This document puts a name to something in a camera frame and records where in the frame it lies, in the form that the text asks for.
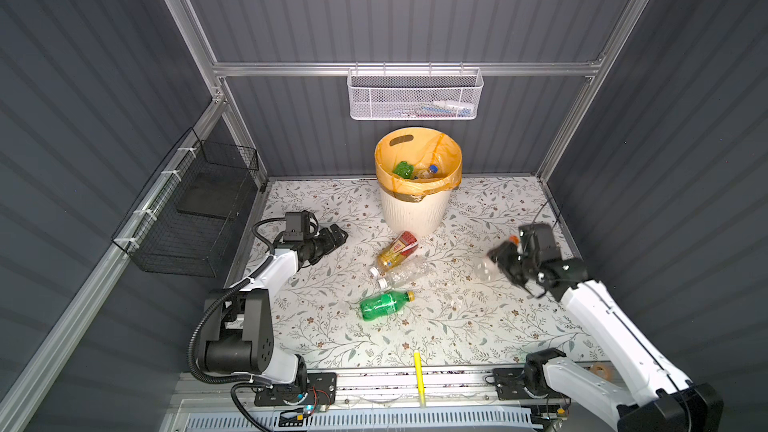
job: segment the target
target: table surface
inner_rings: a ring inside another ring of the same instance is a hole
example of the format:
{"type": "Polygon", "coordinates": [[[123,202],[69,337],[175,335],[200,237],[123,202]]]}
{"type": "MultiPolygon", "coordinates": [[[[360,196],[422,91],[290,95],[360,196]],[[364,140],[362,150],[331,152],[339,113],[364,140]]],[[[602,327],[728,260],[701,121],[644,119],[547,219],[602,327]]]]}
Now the table surface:
{"type": "MultiPolygon", "coordinates": [[[[473,261],[530,223],[546,203],[533,177],[464,178],[452,194],[437,231],[419,243],[436,274],[411,283],[416,300],[397,314],[364,322],[359,303],[379,293],[368,268],[395,234],[382,217],[375,179],[274,182],[264,218],[310,210],[322,226],[339,224],[345,245],[302,268],[274,297],[276,343],[301,354],[310,368],[412,366],[419,350],[424,365],[504,364],[556,347],[573,360],[605,360],[604,352],[551,297],[535,298],[504,278],[478,282],[473,261]]],[[[538,222],[554,223],[546,205],[538,222]]],[[[264,225],[268,238],[281,222],[264,225]]],[[[555,236],[571,252],[559,226],[555,236]]],[[[255,241],[246,269],[266,247],[255,241]]],[[[538,294],[541,289],[530,287],[538,294]]]]}

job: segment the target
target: yellow marker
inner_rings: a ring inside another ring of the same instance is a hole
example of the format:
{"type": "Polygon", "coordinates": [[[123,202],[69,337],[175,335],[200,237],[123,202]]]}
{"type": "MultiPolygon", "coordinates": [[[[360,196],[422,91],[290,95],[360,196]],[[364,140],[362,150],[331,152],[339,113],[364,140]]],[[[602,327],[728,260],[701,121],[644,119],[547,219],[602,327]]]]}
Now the yellow marker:
{"type": "Polygon", "coordinates": [[[424,395],[424,376],[422,375],[422,355],[419,352],[413,353],[413,363],[416,366],[416,384],[418,385],[418,398],[422,402],[422,407],[427,406],[427,399],[424,395]]]}

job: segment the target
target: trash bin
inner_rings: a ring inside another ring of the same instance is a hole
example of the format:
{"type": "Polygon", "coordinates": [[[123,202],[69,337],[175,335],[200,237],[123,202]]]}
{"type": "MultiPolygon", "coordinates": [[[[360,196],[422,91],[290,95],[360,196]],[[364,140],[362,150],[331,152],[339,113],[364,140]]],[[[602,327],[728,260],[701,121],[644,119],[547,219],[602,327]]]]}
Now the trash bin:
{"type": "Polygon", "coordinates": [[[438,130],[395,130],[376,145],[376,178],[389,228],[395,233],[407,230],[422,238],[440,225],[451,191],[462,183],[462,150],[438,130]],[[434,164],[438,171],[432,178],[408,180],[392,172],[402,161],[415,170],[434,164]]]}

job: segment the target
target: gray corrugated wall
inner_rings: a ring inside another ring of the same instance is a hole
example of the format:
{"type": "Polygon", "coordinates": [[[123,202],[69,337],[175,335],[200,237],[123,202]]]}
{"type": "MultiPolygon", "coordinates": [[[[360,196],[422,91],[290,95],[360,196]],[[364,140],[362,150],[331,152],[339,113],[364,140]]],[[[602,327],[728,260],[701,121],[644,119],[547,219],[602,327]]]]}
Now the gray corrugated wall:
{"type": "Polygon", "coordinates": [[[222,62],[596,59],[627,0],[192,0],[222,62]]]}
{"type": "Polygon", "coordinates": [[[379,139],[401,127],[430,127],[462,148],[464,172],[533,172],[542,162],[582,77],[489,77],[475,120],[369,121],[350,118],[340,77],[233,77],[238,107],[271,176],[376,172],[379,139]]]}
{"type": "MultiPolygon", "coordinates": [[[[210,95],[162,0],[0,0],[0,24],[2,396],[210,95]]],[[[206,286],[129,268],[28,430],[153,426],[206,286]]]]}
{"type": "MultiPolygon", "coordinates": [[[[594,60],[627,2],[191,1],[222,62],[594,60]]],[[[486,77],[475,120],[357,122],[341,79],[230,79],[271,176],[373,174],[378,140],[417,125],[456,139],[464,172],[535,172],[581,83],[486,77]]]]}
{"type": "Polygon", "coordinates": [[[653,0],[549,183],[640,330],[762,414],[767,33],[768,0],[653,0]]]}

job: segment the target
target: plastic bottle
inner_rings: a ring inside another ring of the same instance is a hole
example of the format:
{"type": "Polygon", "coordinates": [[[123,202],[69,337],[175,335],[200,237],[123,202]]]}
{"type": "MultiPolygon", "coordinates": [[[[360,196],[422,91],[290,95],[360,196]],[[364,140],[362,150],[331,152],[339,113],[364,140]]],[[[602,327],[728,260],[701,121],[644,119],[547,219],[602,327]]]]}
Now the plastic bottle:
{"type": "MultiPolygon", "coordinates": [[[[517,237],[516,235],[512,235],[510,238],[507,239],[507,242],[511,242],[512,244],[514,244],[514,246],[518,248],[518,253],[522,252],[520,250],[519,237],[517,237]]],[[[502,274],[502,271],[498,268],[496,263],[493,260],[491,260],[488,254],[485,254],[482,257],[476,258],[472,265],[472,270],[475,273],[475,277],[480,282],[491,282],[494,280],[498,280],[504,276],[502,274]]]]}
{"type": "Polygon", "coordinates": [[[405,264],[399,265],[391,271],[380,276],[377,280],[381,290],[399,288],[410,281],[434,272],[435,266],[427,262],[424,257],[414,257],[405,264]]]}
{"type": "Polygon", "coordinates": [[[396,176],[403,177],[406,180],[410,180],[413,177],[413,166],[403,160],[395,166],[395,169],[392,170],[392,173],[396,176]]]}
{"type": "Polygon", "coordinates": [[[408,302],[413,302],[416,297],[413,292],[391,291],[386,294],[367,298],[360,302],[362,320],[372,321],[375,318],[398,312],[408,302]]]}
{"type": "Polygon", "coordinates": [[[410,232],[401,232],[391,244],[387,245],[384,252],[376,257],[376,264],[371,267],[371,274],[384,275],[385,272],[393,267],[402,264],[410,254],[413,254],[418,247],[416,236],[410,232]]]}
{"type": "Polygon", "coordinates": [[[487,255],[475,259],[472,271],[480,282],[491,282],[502,277],[502,271],[487,255]]]}
{"type": "Polygon", "coordinates": [[[416,177],[414,178],[432,178],[437,173],[437,166],[435,164],[430,165],[429,167],[425,168],[424,170],[421,170],[416,174],[416,177]]]}

